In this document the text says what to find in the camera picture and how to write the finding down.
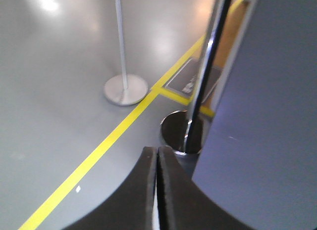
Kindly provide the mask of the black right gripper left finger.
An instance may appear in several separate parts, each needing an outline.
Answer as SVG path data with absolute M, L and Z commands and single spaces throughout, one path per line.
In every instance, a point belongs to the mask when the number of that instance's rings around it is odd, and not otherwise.
M 157 150 L 144 147 L 134 168 L 102 204 L 66 230 L 151 230 Z

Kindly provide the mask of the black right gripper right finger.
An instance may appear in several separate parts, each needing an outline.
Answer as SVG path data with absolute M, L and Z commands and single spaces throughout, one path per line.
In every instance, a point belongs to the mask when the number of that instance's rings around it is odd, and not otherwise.
M 191 180 L 170 147 L 158 148 L 158 218 L 161 230 L 250 230 L 211 201 Z

